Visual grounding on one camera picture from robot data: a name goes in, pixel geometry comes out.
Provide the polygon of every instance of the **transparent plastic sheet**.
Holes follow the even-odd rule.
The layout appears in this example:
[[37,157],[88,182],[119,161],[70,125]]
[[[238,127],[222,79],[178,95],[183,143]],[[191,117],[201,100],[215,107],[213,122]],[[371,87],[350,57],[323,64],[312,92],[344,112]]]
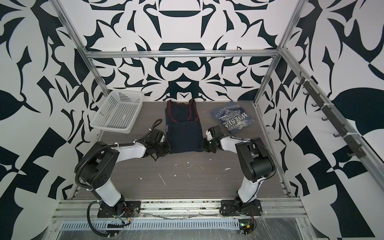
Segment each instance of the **transparent plastic sheet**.
[[[255,217],[256,228],[255,230],[244,235],[240,233],[238,226],[242,222],[251,221],[247,219],[234,219],[232,217],[222,217],[221,215],[195,215],[187,217],[159,217],[148,213],[141,213],[140,215],[130,218],[131,225],[125,227],[116,236],[109,239],[116,240],[176,240],[176,239],[189,239],[189,240],[296,240],[303,239],[301,237],[303,229],[300,229],[299,223],[306,223],[305,220],[298,221],[294,217],[277,217],[271,218],[268,214],[262,214],[260,217]],[[101,220],[100,218],[91,218],[94,226],[102,226],[101,223],[109,223],[111,220]],[[99,237],[91,231],[89,227],[81,228],[78,226],[86,226],[87,221],[81,220],[64,220],[57,240],[96,240],[108,239],[106,237]],[[103,228],[98,228],[100,232],[106,233]]]

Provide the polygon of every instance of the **black and white patterned wall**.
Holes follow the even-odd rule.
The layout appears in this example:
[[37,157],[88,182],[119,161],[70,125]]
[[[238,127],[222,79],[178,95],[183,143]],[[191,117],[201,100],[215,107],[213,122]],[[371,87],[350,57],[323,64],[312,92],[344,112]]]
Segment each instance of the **black and white patterned wall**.
[[0,1],[0,236],[42,236],[104,99],[47,0]]
[[[276,49],[297,0],[65,0],[90,51]],[[109,89],[146,101],[253,100],[270,58],[94,61]]]
[[[288,50],[383,158],[383,1],[309,0]],[[320,239],[384,239],[384,192],[279,62],[259,106]]]

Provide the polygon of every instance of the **perforated basket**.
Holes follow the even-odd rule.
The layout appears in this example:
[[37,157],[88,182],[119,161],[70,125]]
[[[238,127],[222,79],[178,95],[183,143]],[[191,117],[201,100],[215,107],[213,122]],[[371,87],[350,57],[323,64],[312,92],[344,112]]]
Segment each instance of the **perforated basket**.
[[130,133],[139,115],[144,93],[113,90],[90,122],[91,127],[109,132]]

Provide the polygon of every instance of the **white debris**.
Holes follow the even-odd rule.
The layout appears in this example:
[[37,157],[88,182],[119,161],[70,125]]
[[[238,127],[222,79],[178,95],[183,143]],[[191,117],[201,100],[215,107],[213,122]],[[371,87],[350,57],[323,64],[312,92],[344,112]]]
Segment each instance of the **white debris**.
[[[158,174],[160,176],[160,174]],[[160,176],[161,177],[161,176]],[[161,177],[161,180],[163,180],[164,186],[166,185],[164,179]]]

